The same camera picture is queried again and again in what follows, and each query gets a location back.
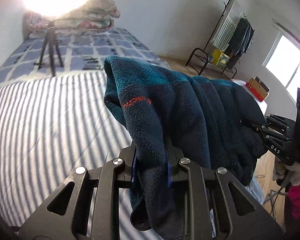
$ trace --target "silver screw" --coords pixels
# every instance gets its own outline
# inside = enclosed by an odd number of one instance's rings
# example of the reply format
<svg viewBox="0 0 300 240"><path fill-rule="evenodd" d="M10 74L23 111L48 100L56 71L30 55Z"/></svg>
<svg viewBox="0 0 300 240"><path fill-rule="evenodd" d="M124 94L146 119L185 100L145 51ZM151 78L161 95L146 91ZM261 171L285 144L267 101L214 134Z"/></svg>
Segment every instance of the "silver screw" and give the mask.
<svg viewBox="0 0 300 240"><path fill-rule="evenodd" d="M123 160L120 159L120 158L116 158L112 162L113 162L114 165L120 165L123 162Z"/></svg>
<svg viewBox="0 0 300 240"><path fill-rule="evenodd" d="M189 160L188 158L182 158L182 159L180 160L180 162L181 162L182 164L189 164L189 163L190 163L190 160Z"/></svg>
<svg viewBox="0 0 300 240"><path fill-rule="evenodd" d="M218 171L218 173L220 173L220 174L226 174L226 173L227 173L227 169L224 168L224 167L218 168L217 171Z"/></svg>
<svg viewBox="0 0 300 240"><path fill-rule="evenodd" d="M86 168L82 167L82 166L75 169L75 173L77 173L77 174L83 174L85 171L86 171Z"/></svg>

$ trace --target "window frame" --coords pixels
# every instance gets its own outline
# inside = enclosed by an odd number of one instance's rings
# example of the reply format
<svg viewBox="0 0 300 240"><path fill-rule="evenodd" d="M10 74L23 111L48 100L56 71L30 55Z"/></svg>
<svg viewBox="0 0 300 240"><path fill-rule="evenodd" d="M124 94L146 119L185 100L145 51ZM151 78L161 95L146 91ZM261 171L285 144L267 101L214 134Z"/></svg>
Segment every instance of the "window frame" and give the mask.
<svg viewBox="0 0 300 240"><path fill-rule="evenodd" d="M279 41L280 41L280 39L281 39L282 36L285 36L289 41L292 42L293 45L295 45L295 46L300 50L300 44L299 44L299 42L297 42L297 41L296 41L289 33L287 33L284 29L280 28L280 27L276 24L276 22L273 22L273 27L276 28L279 32L278 32L278 35L277 35L277 37L276 37L276 39L275 39L275 41L274 41L274 44L272 45L272 47L271 47L271 49L270 49L270 51L269 51L269 53L268 53L268 56L266 57L266 59L264 60L264 62L263 62L263 64L262 64L262 66L263 66L267 71L269 71L270 73L271 73L271 71L268 70L268 69L266 68L266 66L267 66L269 60L271 59L271 57L272 57L274 51L276 50L276 48L277 48L277 46L278 46L278 43L279 43ZM300 62L299 62L297 68L295 69L293 75L291 76L291 78L290 78L290 80L289 80L289 82L287 83L286 86L282 85L282 83L278 80L278 81L280 82L280 84L286 89L288 95L289 95L292 99L293 99L293 97L292 97L292 95L290 95L290 93L288 92L287 88L288 88L288 86L290 85L291 81L293 80L294 76L296 75L296 73L297 73L299 67L300 67Z"/></svg>

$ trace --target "tripod leg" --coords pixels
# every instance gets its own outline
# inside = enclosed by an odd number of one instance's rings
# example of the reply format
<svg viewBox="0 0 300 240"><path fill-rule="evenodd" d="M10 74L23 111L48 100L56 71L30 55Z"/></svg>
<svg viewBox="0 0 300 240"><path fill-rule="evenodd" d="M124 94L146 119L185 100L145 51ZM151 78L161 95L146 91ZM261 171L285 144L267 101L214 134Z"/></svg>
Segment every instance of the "tripod leg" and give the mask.
<svg viewBox="0 0 300 240"><path fill-rule="evenodd" d="M57 43L57 39L56 39L56 35L55 35L55 34L54 34L54 36L53 36L53 43L54 43L55 46L56 46L56 51L57 51L57 54L58 54L60 66L61 66L61 67L64 67L64 66L63 66L63 62L62 62L62 58L61 58L60 49L59 49L59 44Z"/></svg>
<svg viewBox="0 0 300 240"><path fill-rule="evenodd" d="M44 51L46 50L46 46L47 46L47 43L48 43L48 35L49 34L46 34L45 38L44 38L44 41L43 41L43 44L42 44L42 49L41 49L41 54L40 54L40 59L39 59L39 67L38 67L38 70L40 68L42 68L42 60L43 60L43 55L44 55Z"/></svg>
<svg viewBox="0 0 300 240"><path fill-rule="evenodd" d="M52 76L55 77L56 76L56 67L54 65L52 40L49 40L49 58L50 58L50 66L51 66Z"/></svg>

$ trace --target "wall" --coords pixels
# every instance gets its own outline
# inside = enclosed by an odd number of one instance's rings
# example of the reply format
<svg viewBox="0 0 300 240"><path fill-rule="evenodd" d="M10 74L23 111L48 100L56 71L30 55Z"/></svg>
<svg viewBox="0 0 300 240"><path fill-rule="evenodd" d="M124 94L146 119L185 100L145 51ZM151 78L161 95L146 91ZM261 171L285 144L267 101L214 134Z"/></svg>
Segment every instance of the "wall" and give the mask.
<svg viewBox="0 0 300 240"><path fill-rule="evenodd" d="M115 25L126 28L158 55L187 59L204 46L228 0L114 0ZM250 0L238 0L248 7Z"/></svg>
<svg viewBox="0 0 300 240"><path fill-rule="evenodd" d="M0 0L0 67L23 42L22 0Z"/></svg>
<svg viewBox="0 0 300 240"><path fill-rule="evenodd" d="M266 115L277 114L295 119L296 103L284 86L262 64L279 33L272 26L272 19L300 39L300 0L262 0L262 2L256 0L250 6L248 18L256 32L249 51L242 56L241 63L237 65L237 78L247 81L252 76L260 77L270 89L270 95L266 99L268 103Z"/></svg>

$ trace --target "triangular cutout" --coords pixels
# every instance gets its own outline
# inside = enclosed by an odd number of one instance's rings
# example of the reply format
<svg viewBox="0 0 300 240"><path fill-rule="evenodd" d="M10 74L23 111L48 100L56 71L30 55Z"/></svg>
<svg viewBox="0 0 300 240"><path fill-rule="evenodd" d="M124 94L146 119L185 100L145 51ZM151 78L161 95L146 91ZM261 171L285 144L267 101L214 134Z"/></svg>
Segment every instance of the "triangular cutout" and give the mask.
<svg viewBox="0 0 300 240"><path fill-rule="evenodd" d="M51 203L47 206L47 210L63 216L66 213L73 189L74 182L71 181L63 188L58 196L51 201Z"/></svg>
<svg viewBox="0 0 300 240"><path fill-rule="evenodd" d="M246 214L255 211L253 205L248 199L240 192L240 190L232 183L228 184L232 199L234 201L234 206L239 216L244 216Z"/></svg>

